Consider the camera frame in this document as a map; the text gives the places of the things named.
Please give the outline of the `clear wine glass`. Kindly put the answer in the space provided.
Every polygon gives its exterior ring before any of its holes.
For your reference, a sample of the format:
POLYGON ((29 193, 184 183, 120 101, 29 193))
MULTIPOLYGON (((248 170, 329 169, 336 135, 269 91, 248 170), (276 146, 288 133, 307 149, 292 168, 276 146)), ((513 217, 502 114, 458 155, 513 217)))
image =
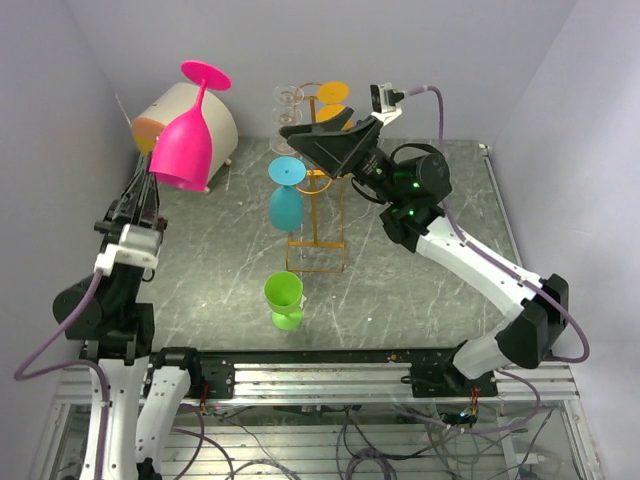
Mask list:
POLYGON ((270 149, 277 155, 295 156, 295 157, 301 156, 301 154, 297 150, 295 150, 293 147, 291 147, 287 143, 287 140, 279 133, 276 133, 270 139, 269 146, 270 146, 270 149))
POLYGON ((274 89, 273 97, 278 105, 297 106, 303 102, 305 94, 298 86, 280 85, 274 89))
POLYGON ((271 118, 278 127, 299 125, 303 115, 297 105, 280 105, 272 109, 271 118))

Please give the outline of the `pink plastic goblet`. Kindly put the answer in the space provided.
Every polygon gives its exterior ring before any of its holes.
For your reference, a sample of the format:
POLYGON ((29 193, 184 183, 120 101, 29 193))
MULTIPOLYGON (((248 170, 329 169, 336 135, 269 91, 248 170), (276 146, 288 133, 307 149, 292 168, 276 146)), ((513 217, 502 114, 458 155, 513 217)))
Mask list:
POLYGON ((226 91, 231 78, 218 68, 197 60, 181 64, 186 78, 198 86, 193 105, 161 132, 151 153, 149 172, 159 183, 204 192, 213 155, 213 141, 202 113, 207 90, 226 91))

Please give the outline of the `teal plastic goblet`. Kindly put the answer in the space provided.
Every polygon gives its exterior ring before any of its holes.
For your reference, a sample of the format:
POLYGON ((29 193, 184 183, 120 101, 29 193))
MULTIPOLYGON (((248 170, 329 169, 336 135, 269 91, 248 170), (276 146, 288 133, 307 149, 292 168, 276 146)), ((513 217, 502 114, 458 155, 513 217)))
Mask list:
POLYGON ((303 223, 304 201, 297 186, 306 178, 306 172, 305 165, 292 156, 280 156, 269 165, 269 177, 278 185, 269 203, 269 219, 274 228, 293 232, 303 223))

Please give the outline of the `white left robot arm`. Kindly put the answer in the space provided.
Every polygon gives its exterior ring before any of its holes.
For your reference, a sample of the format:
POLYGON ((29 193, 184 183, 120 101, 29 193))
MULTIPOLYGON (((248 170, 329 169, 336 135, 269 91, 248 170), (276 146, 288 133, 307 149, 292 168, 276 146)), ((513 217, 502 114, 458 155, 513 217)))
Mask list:
POLYGON ((137 296, 159 263, 167 222, 150 157, 140 155, 133 177, 104 217, 94 273, 59 293, 57 322, 84 344, 90 368, 90 432, 84 479, 159 479, 162 451, 179 406, 203 387, 196 349, 153 353, 154 307, 137 296))

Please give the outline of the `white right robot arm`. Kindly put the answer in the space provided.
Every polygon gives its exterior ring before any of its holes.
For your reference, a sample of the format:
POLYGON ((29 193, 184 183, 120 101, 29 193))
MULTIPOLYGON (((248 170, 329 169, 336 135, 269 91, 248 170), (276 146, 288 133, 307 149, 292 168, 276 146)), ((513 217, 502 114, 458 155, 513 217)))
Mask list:
POLYGON ((569 324, 567 281, 557 274, 542 278, 507 261, 457 225, 445 208, 452 185, 441 150, 409 142, 416 156, 398 160, 379 146, 381 115, 348 127, 352 113, 346 108, 324 122, 283 126, 279 134, 330 178, 348 176, 357 189, 372 190, 368 199, 384 205, 380 219, 393 243, 451 271, 503 315, 498 327, 462 341, 442 361, 435 375, 442 387, 463 395, 490 371, 510 364, 535 369, 551 359, 569 324))

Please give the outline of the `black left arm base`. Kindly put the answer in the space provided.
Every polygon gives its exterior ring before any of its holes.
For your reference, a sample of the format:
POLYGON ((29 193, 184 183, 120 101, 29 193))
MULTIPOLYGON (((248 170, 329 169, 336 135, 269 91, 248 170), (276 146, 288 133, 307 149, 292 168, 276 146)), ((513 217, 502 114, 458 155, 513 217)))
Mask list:
POLYGON ((178 367, 188 372, 189 399, 231 399, 235 387, 235 368, 229 360, 193 347, 166 347, 154 354, 154 370, 178 367))

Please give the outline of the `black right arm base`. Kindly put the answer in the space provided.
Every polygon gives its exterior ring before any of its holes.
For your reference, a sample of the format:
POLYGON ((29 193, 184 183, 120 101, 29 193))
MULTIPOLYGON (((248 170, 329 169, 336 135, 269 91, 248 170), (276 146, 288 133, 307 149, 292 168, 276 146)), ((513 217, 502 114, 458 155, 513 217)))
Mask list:
POLYGON ((401 382, 411 386, 414 398, 470 397, 473 392, 480 397, 496 397, 498 389, 491 381, 493 372, 475 380, 467 379, 452 365, 455 352, 455 349, 419 350, 401 382))

